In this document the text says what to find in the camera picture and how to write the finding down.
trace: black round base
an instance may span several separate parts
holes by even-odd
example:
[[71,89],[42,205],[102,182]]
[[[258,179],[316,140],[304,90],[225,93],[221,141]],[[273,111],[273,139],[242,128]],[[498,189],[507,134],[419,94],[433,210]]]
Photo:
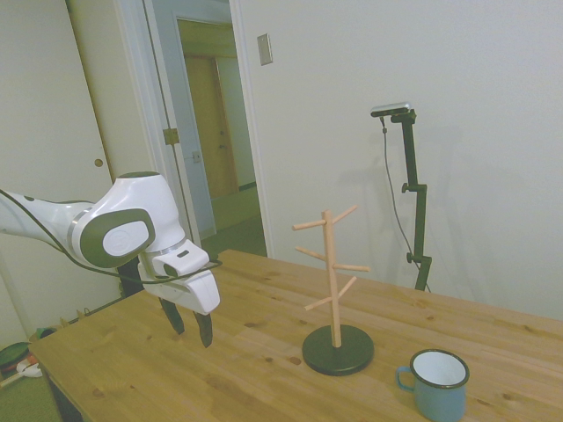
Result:
[[350,325],[340,327],[341,347],[333,347],[331,326],[312,332],[303,342],[303,359],[321,374],[343,376],[355,374],[369,365],[375,347],[371,337]]

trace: mug handle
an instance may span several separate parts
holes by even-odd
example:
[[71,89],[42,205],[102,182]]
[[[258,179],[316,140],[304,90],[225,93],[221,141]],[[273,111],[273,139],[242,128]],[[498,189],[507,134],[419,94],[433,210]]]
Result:
[[400,375],[401,372],[408,372],[408,373],[412,374],[413,372],[411,371],[411,368],[409,368],[409,367],[398,367],[397,371],[395,371],[395,381],[397,382],[397,385],[400,389],[403,389],[404,391],[408,391],[409,393],[413,393],[414,388],[403,384],[400,381],[400,379],[398,378],[398,376]]

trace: blue enamel mug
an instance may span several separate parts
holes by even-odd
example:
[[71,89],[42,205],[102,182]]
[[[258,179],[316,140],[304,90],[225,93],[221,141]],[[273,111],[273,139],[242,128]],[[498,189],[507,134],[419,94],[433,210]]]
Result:
[[[414,387],[403,384],[403,372],[414,375]],[[421,350],[411,358],[410,367],[398,367],[395,381],[404,391],[414,393],[420,413],[434,422],[458,422],[465,413],[465,384],[469,368],[453,353],[438,349]]]

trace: mug rim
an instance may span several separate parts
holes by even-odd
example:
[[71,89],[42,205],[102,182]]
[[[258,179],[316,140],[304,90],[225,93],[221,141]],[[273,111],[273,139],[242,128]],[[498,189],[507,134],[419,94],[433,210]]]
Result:
[[[462,381],[456,383],[456,384],[448,384],[448,385],[444,385],[444,384],[436,384],[433,383],[431,381],[425,380],[424,378],[422,378],[414,369],[414,360],[420,356],[423,353],[428,353],[428,352],[439,352],[439,353],[444,353],[444,354],[448,354],[449,356],[452,356],[454,358],[456,358],[463,366],[465,369],[465,377]],[[443,350],[443,349],[424,349],[424,350],[420,350],[417,353],[415,353],[413,355],[413,357],[411,358],[411,365],[410,365],[411,371],[413,372],[414,376],[421,382],[424,382],[425,384],[429,385],[430,387],[434,387],[436,389],[457,389],[459,387],[462,387],[463,385],[465,385],[468,381],[469,381],[469,367],[467,366],[467,364],[465,363],[465,361],[463,359],[461,359],[459,356],[457,356],[456,354],[452,353],[452,352],[448,352],[447,350]]]

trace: cable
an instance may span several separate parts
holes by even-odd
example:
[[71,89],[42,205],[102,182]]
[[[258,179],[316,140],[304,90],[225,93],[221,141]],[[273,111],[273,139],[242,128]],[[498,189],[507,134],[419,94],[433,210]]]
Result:
[[14,197],[12,197],[9,193],[7,193],[6,191],[0,189],[0,194],[2,194],[4,197],[6,197],[8,200],[10,200],[11,202],[13,202],[14,204],[16,204],[16,206],[18,208],[20,208],[29,218],[31,218],[33,220],[33,222],[35,222],[35,224],[37,224],[39,226],[40,229],[42,229],[47,236],[49,236],[49,238],[56,244],[56,248],[59,252],[62,252],[68,259],[70,259],[70,261],[83,268],[84,270],[88,270],[88,271],[92,271],[94,273],[100,273],[100,274],[104,274],[104,275],[109,275],[111,277],[116,277],[118,279],[123,279],[123,280],[127,280],[127,281],[132,281],[134,283],[141,283],[141,284],[165,284],[168,283],[170,281],[175,281],[175,280],[180,280],[180,279],[186,279],[188,277],[191,277],[193,275],[199,274],[199,273],[203,273],[204,271],[207,270],[212,270],[214,268],[217,268],[218,266],[221,266],[223,264],[223,262],[221,262],[219,259],[213,259],[210,260],[209,262],[215,264],[214,266],[206,266],[203,268],[200,268],[197,271],[194,271],[193,273],[189,273],[186,275],[182,275],[182,276],[178,276],[178,277],[171,277],[165,280],[159,280],[159,281],[155,281],[155,280],[139,280],[139,279],[134,279],[132,277],[128,277],[126,275],[119,275],[116,273],[110,273],[109,271],[104,271],[104,270],[100,270],[98,268],[94,268],[92,266],[86,266],[84,264],[82,264],[81,262],[77,261],[74,259],[74,257],[72,255],[70,255],[70,253],[64,248],[64,246],[61,244],[61,242],[59,242],[59,240],[55,237],[55,235],[53,235],[44,225],[43,223],[41,223],[36,217],[35,215],[33,215],[24,205],[22,205],[18,200],[16,200]]
[[[413,255],[413,249],[411,248],[411,244],[409,243],[408,239],[406,238],[405,231],[403,230],[403,226],[401,224],[401,220],[398,218],[397,203],[395,201],[395,193],[393,192],[393,183],[391,182],[391,174],[389,173],[389,162],[387,160],[387,127],[385,127],[385,120],[384,120],[383,116],[380,117],[379,119],[381,120],[381,124],[384,127],[383,132],[384,132],[385,171],[387,172],[387,180],[389,180],[389,188],[390,188],[389,190],[391,191],[391,200],[392,200],[392,203],[393,203],[393,212],[395,213],[395,219],[397,220],[398,228],[401,231],[401,235],[403,235],[403,238],[405,239],[406,247],[408,248],[408,251],[411,253],[411,255]],[[420,271],[419,264],[415,261],[413,261],[413,263],[416,265],[417,269]],[[428,292],[432,293],[428,283],[426,284],[426,286],[428,288]]]

